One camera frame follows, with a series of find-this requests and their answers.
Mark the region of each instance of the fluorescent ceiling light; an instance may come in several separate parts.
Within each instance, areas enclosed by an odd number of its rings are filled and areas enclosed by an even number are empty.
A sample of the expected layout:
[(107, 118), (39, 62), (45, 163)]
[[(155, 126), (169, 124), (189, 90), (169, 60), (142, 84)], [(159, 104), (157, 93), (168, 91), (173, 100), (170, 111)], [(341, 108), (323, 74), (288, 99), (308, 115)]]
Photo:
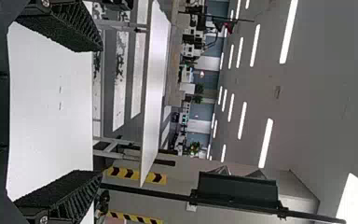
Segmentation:
[(258, 162), (258, 168), (264, 168), (266, 164), (267, 152), (269, 151), (269, 139), (271, 138), (272, 126), (274, 121), (272, 119), (267, 120), (266, 132), (264, 133), (263, 146), (261, 147), (260, 161)]
[(240, 17), (240, 9), (241, 9), (241, 0), (238, 0), (237, 3), (237, 14), (235, 15), (235, 19), (238, 19)]
[(231, 50), (229, 51), (228, 69), (231, 69), (232, 54), (233, 53), (234, 53), (234, 45), (231, 45)]
[(246, 108), (247, 107), (248, 107), (248, 104), (246, 102), (243, 102), (242, 112), (241, 112), (241, 120), (240, 120), (240, 128), (238, 129), (238, 139), (239, 140), (241, 140), (241, 138), (242, 138), (243, 124), (245, 122)]
[(211, 151), (211, 144), (208, 145), (208, 151), (206, 153), (206, 159), (209, 158), (209, 152)]
[(225, 156), (226, 156), (226, 144), (223, 145), (222, 158), (220, 159), (221, 162), (225, 162)]
[(293, 26), (295, 24), (298, 0), (292, 0), (287, 16), (286, 30), (282, 42), (281, 58), (279, 63), (286, 63), (287, 53), (289, 52), (290, 40), (292, 39)]
[(348, 224), (358, 224), (358, 177), (349, 174), (339, 203), (337, 217)]
[(218, 105), (220, 105), (220, 101), (222, 100), (222, 90), (223, 90), (223, 86), (220, 86), (219, 100), (217, 101), (217, 104), (218, 104)]
[(232, 93), (231, 94), (231, 100), (229, 102), (229, 109), (228, 109), (228, 122), (231, 122), (231, 115), (232, 115), (232, 107), (234, 106), (234, 97), (235, 97), (235, 94)]
[(223, 96), (222, 112), (225, 112), (225, 108), (226, 108), (226, 99), (227, 99), (227, 89), (225, 89), (225, 94), (224, 94), (224, 96)]
[(211, 125), (211, 129), (213, 129), (213, 125), (214, 125), (214, 113), (212, 115), (212, 125)]
[(242, 45), (243, 45), (243, 37), (241, 37), (241, 39), (240, 39), (240, 47), (238, 49), (237, 68), (239, 68), (240, 64), (241, 64)]
[(216, 138), (217, 120), (214, 121), (213, 138)]
[(224, 59), (225, 59), (225, 53), (222, 52), (222, 57), (220, 57), (220, 70), (222, 70), (222, 68), (223, 68), (223, 61), (224, 61)]
[(255, 40), (254, 40), (254, 46), (252, 49), (252, 56), (251, 56), (251, 67), (253, 67), (255, 65), (255, 54), (257, 52), (257, 45), (258, 45), (258, 36), (260, 34), (260, 24), (258, 24), (255, 27)]

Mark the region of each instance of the hazard tape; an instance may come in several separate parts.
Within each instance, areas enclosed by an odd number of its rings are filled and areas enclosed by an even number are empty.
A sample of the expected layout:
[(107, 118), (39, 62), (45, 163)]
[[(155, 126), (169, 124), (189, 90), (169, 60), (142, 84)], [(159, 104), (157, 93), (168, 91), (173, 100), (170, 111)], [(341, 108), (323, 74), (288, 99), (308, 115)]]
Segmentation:
[(147, 223), (147, 224), (163, 224), (164, 223), (162, 220), (153, 218), (153, 217), (141, 217), (141, 216), (126, 214), (126, 213), (119, 213), (119, 212), (115, 212), (115, 211), (109, 211), (106, 215), (108, 217), (114, 217), (114, 218), (118, 218), (121, 220), (129, 220), (129, 221)]
[[(127, 168), (120, 168), (111, 166), (106, 171), (105, 174), (112, 177), (117, 177), (121, 179), (131, 179), (131, 180), (139, 180), (140, 175), (139, 171), (127, 169)], [(151, 184), (159, 184), (159, 185), (166, 185), (167, 184), (167, 176), (162, 174), (157, 174), (153, 172), (149, 172), (146, 177), (146, 183)]]

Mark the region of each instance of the bolt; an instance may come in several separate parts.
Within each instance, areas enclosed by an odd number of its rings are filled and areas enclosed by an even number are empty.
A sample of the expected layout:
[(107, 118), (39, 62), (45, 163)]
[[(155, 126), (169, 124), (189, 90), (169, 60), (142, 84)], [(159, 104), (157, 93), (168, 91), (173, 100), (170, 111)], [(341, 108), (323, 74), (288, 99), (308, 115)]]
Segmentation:
[(8, 144), (1, 143), (0, 144), (0, 151), (7, 152), (7, 150), (8, 150)]
[(49, 0), (41, 0), (42, 1), (42, 5), (44, 7), (49, 7), (50, 6), (50, 1)]
[(8, 79), (8, 73), (4, 71), (0, 71), (0, 78), (1, 79)]
[(40, 224), (48, 224), (48, 217), (43, 216), (40, 218)]

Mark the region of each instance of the ceiling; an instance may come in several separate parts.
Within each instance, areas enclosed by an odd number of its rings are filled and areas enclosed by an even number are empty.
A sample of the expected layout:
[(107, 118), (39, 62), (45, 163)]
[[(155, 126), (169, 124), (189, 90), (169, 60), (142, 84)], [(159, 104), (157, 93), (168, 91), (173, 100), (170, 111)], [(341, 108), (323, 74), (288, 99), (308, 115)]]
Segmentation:
[[(226, 161), (257, 165), (271, 118), (266, 167), (293, 170), (321, 200), (319, 213), (335, 216), (348, 173), (358, 176), (358, 1), (299, 0), (286, 64), (279, 60), (290, 0), (251, 0), (248, 10), (245, 2), (241, 18), (259, 15), (256, 23), (240, 22), (225, 43), (219, 87), (227, 89), (227, 100), (225, 112), (215, 107), (213, 159), (220, 160), (226, 144)], [(231, 0), (229, 9), (236, 8), (237, 1)], [(260, 37), (250, 67), (257, 24)], [(241, 66), (236, 68), (241, 37)], [(235, 102), (227, 122), (231, 93)], [(248, 106), (238, 140), (244, 101)]]

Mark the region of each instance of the gray wall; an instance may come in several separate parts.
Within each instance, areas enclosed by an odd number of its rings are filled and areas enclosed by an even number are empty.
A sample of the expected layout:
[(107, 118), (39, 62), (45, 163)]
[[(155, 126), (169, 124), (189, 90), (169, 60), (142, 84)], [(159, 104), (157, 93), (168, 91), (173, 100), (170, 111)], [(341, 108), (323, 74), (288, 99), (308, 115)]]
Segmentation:
[(216, 58), (220, 58), (222, 56), (223, 44), (225, 42), (224, 37), (216, 38), (215, 36), (207, 35), (205, 42), (206, 44), (212, 44), (214, 42), (214, 45), (207, 49), (205, 52), (203, 52), (202, 56), (210, 56)]
[[(255, 167), (239, 165), (235, 163), (220, 163), (218, 161), (206, 161), (191, 159), (189, 157), (158, 156), (159, 159), (176, 160), (176, 167), (154, 165), (153, 172), (159, 172), (168, 176), (166, 186), (145, 184), (144, 189), (161, 190), (171, 193), (188, 195), (191, 189), (197, 187), (199, 171), (210, 171), (222, 165), (227, 165), (234, 175), (248, 175)], [(131, 161), (115, 161), (115, 166), (137, 169), (138, 163)], [(290, 173), (285, 171), (266, 171), (268, 178), (278, 178), (280, 186), (280, 199), (283, 204), (292, 209), (312, 212), (316, 209), (317, 200), (312, 194)], [(137, 186), (136, 181), (105, 178), (103, 182), (126, 186)], [(111, 191), (109, 209), (120, 212), (156, 217), (164, 220), (164, 223), (279, 223), (282, 222), (273, 216), (258, 215), (246, 212), (224, 210), (217, 208), (201, 207), (196, 213), (186, 211), (186, 203), (163, 200), (145, 196), (132, 195)], [(309, 223), (298, 219), (288, 219), (287, 224)]]
[(199, 120), (212, 120), (214, 105), (209, 104), (191, 104), (190, 118)]
[(206, 4), (208, 6), (209, 14), (212, 14), (214, 16), (221, 16), (221, 17), (227, 16), (228, 2), (208, 0), (206, 1)]
[[(251, 1), (249, 15), (266, 3)], [(244, 36), (243, 61), (228, 72), (225, 60), (220, 84), (236, 93), (236, 101), (246, 100), (248, 111), (241, 141), (225, 134), (238, 130), (241, 107), (234, 105), (233, 120), (219, 122), (215, 146), (227, 141), (232, 150), (226, 160), (257, 165), (266, 120), (273, 118), (267, 167), (293, 169), (321, 200), (319, 213), (335, 216), (348, 173), (358, 176), (358, 1), (299, 1), (288, 61), (280, 65), (289, 4), (273, 1), (257, 17), (261, 31), (254, 68), (244, 62), (250, 59), (255, 24), (240, 24), (239, 33), (228, 39), (238, 45)], [(230, 8), (235, 6), (231, 1)], [(277, 85), (280, 100), (273, 96)]]
[[(200, 71), (204, 72), (204, 77), (200, 77)], [(196, 69), (194, 72), (194, 83), (203, 84), (205, 90), (217, 90), (218, 82), (219, 72), (199, 69)]]

